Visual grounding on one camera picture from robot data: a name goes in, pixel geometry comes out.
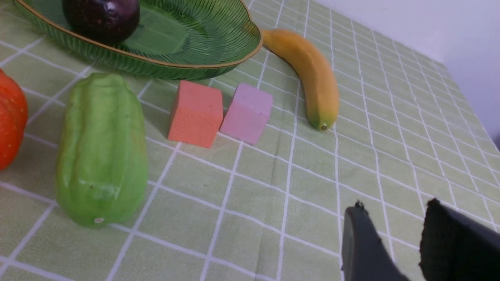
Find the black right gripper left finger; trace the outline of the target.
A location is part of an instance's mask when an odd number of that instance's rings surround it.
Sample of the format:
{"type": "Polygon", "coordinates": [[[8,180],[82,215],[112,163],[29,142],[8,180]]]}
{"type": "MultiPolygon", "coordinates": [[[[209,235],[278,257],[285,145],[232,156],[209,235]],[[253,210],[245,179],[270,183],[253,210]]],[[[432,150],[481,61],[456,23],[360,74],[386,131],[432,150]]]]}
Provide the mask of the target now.
{"type": "Polygon", "coordinates": [[[345,209],[341,258],[346,281],[407,281],[386,251],[364,204],[345,209]]]}

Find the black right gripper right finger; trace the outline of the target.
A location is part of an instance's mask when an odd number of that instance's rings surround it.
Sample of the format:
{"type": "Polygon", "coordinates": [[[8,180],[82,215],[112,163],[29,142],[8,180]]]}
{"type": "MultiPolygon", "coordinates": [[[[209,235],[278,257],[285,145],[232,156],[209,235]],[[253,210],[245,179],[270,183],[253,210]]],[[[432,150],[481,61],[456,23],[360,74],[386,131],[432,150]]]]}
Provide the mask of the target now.
{"type": "Polygon", "coordinates": [[[431,199],[421,234],[419,266],[427,281],[498,281],[499,233],[431,199]]]}

